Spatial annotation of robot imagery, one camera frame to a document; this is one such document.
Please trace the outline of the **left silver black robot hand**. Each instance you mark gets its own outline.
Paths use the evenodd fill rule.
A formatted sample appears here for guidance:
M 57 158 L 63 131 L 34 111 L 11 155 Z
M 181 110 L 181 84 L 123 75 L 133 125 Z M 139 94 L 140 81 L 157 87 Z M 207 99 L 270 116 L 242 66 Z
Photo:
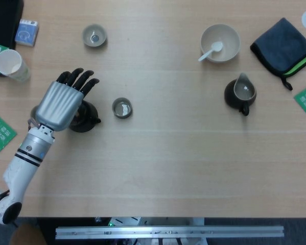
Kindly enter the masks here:
M 53 131 L 69 127 L 84 98 L 99 83 L 94 71 L 76 68 L 64 71 L 45 92 L 35 111 L 35 120 Z

